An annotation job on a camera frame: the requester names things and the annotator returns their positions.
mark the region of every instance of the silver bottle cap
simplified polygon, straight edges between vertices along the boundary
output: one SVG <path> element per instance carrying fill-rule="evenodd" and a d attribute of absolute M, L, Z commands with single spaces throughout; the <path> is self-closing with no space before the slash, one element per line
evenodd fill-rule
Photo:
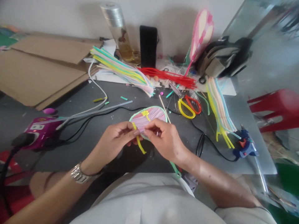
<path fill-rule="evenodd" d="M 125 20 L 122 14 L 121 6 L 118 3 L 103 2 L 100 4 L 100 6 L 109 26 L 125 26 Z"/>

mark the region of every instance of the table surface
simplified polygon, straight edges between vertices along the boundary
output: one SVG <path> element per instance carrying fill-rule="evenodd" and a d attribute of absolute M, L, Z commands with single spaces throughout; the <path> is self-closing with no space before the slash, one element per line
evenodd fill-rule
<path fill-rule="evenodd" d="M 125 84 L 100 82 L 98 84 L 104 89 L 108 95 L 109 104 L 104 107 L 109 107 L 123 103 L 120 98 L 123 96 L 128 100 L 133 100 L 133 103 L 125 105 L 126 108 L 136 109 L 139 107 L 161 106 L 158 94 L 164 92 L 162 100 L 165 107 L 171 110 L 176 110 L 175 102 L 177 97 L 172 95 L 168 99 L 165 97 L 170 90 L 164 88 L 156 88 L 156 95 L 149 98 L 140 89 Z M 59 116 L 70 116 L 81 111 L 87 110 L 95 106 L 92 100 L 104 97 L 101 90 L 94 84 L 87 82 L 81 84 L 64 97 L 55 102 L 51 107 L 58 110 Z M 222 136 L 219 136 L 219 142 L 216 142 L 216 120 L 213 112 L 207 116 L 207 105 L 205 101 L 200 99 L 202 112 L 200 116 L 194 118 L 194 123 L 203 130 L 208 137 L 215 143 L 217 148 L 227 158 L 233 159 L 232 149 L 229 149 Z M 250 132 L 255 141 L 256 148 L 259 151 L 259 160 L 263 174 L 276 174 L 276 168 L 270 154 L 266 148 L 265 142 L 257 127 L 254 117 L 243 99 L 241 94 L 237 96 L 225 96 L 225 101 L 228 107 L 230 117 L 237 128 L 243 124 Z M 132 112 L 125 109 L 93 118 L 84 131 L 80 132 L 71 141 L 73 143 L 61 145 L 46 151 L 45 153 L 37 153 L 32 151 L 20 151 L 16 156 L 16 161 L 20 164 L 23 170 L 33 168 L 36 171 L 67 171 L 74 167 L 78 162 L 82 161 L 92 151 L 97 144 L 105 129 L 111 125 L 122 121 L 128 121 L 130 117 L 138 112 Z M 200 137 L 200 132 L 195 129 L 191 121 L 182 115 L 168 113 L 173 124 L 176 125 L 179 135 L 184 145 L 193 153 Z M 21 103 L 2 94 L 0 95 L 0 149 L 4 151 L 9 148 L 11 141 L 18 134 L 22 133 L 31 121 L 36 117 L 44 117 L 43 112 L 37 111 L 34 108 L 25 107 Z M 67 139 L 71 136 L 84 122 L 85 119 L 74 119 L 70 121 L 62 131 L 60 139 Z M 229 135 L 232 141 L 237 141 L 236 138 Z M 142 145 L 148 153 L 143 155 L 138 146 L 125 146 L 115 160 L 108 166 L 107 171 L 116 172 L 173 172 L 170 163 L 165 160 L 155 149 L 155 147 L 147 140 L 142 142 Z M 237 162 L 229 162 L 224 160 L 210 145 L 205 141 L 204 149 L 201 158 L 219 169 L 232 174 L 258 174 L 255 159 L 251 156 L 241 159 Z"/>

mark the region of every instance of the cardboard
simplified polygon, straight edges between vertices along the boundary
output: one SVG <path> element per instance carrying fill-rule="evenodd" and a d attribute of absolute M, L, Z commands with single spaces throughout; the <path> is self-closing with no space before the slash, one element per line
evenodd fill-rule
<path fill-rule="evenodd" d="M 89 43 L 34 35 L 11 46 L 12 49 L 25 53 L 73 64 L 80 63 L 90 53 L 92 47 L 93 45 Z"/>
<path fill-rule="evenodd" d="M 94 75 L 97 71 L 98 71 L 98 68 L 93 68 L 93 69 L 91 69 L 90 74 Z M 40 104 L 38 104 L 35 108 L 37 110 L 42 110 L 42 109 L 46 108 L 47 106 L 49 106 L 50 104 L 52 104 L 53 102 L 58 100 L 61 96 L 68 93 L 73 88 L 80 85 L 82 82 L 86 81 L 87 79 L 89 79 L 89 75 L 86 73 L 83 76 L 76 79 L 75 81 L 73 81 L 72 83 L 68 84 L 66 87 L 64 87 L 63 89 L 61 89 L 57 93 L 50 96 L 48 99 L 46 99 L 43 102 L 41 102 Z"/>
<path fill-rule="evenodd" d="M 80 38 L 80 37 L 69 37 L 69 36 L 61 36 L 56 34 L 47 34 L 42 32 L 32 32 L 32 36 L 38 36 L 38 37 L 50 37 L 50 38 L 59 38 L 64 40 L 73 40 L 81 43 L 87 43 L 92 44 L 98 48 L 100 48 L 103 45 L 103 41 L 95 40 L 95 39 L 88 39 L 88 38 Z"/>
<path fill-rule="evenodd" d="M 35 106 L 86 72 L 16 50 L 0 53 L 0 89 L 26 106 Z"/>
<path fill-rule="evenodd" d="M 102 41 L 34 32 L 0 53 L 0 90 L 42 110 L 89 78 L 84 57 Z M 95 65 L 91 75 L 96 73 Z"/>

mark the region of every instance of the pink fan-shaped craft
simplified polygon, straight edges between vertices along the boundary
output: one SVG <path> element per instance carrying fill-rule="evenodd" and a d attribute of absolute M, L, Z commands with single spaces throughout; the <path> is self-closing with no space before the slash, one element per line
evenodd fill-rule
<path fill-rule="evenodd" d="M 190 64 L 185 75 L 188 73 L 191 64 L 198 59 L 199 55 L 209 44 L 213 35 L 213 31 L 213 16 L 208 10 L 204 9 L 198 13 L 194 23 L 191 49 L 189 54 Z"/>
<path fill-rule="evenodd" d="M 132 123 L 134 122 L 142 137 L 149 140 L 144 134 L 144 127 L 155 118 L 167 122 L 167 116 L 163 108 L 158 106 L 145 108 L 135 113 L 129 121 Z"/>

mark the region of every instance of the red-handled scissors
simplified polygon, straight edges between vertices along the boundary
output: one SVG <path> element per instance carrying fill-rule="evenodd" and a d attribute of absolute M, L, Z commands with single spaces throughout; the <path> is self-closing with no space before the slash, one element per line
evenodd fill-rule
<path fill-rule="evenodd" d="M 180 98 L 180 99 L 178 100 L 178 108 L 179 108 L 181 114 L 182 114 L 184 117 L 186 117 L 186 118 L 188 118 L 188 119 L 193 119 L 193 118 L 195 117 L 196 114 L 200 114 L 200 112 L 202 111 L 202 107 L 201 107 L 200 103 L 199 103 L 196 99 L 194 99 L 194 98 L 192 98 L 192 97 L 189 97 L 188 95 L 183 95 L 183 94 L 181 94 L 180 91 L 179 91 L 178 89 L 176 89 L 175 86 L 172 85 L 171 83 L 170 83 L 170 86 L 171 86 L 172 90 L 174 91 L 174 93 L 175 93 L 176 95 L 178 95 L 179 98 Z M 182 100 L 183 98 L 186 99 L 186 101 L 187 101 L 187 103 L 189 104 L 189 106 Z M 198 106 L 198 112 L 193 108 L 193 106 L 192 106 L 190 100 L 191 100 L 191 101 L 194 101 L 194 102 L 197 104 L 197 106 Z M 183 112 L 183 110 L 182 110 L 182 104 L 183 104 L 183 105 L 184 105 L 184 106 L 185 106 L 185 107 L 192 113 L 192 116 L 188 116 L 188 115 L 186 115 L 186 114 Z"/>

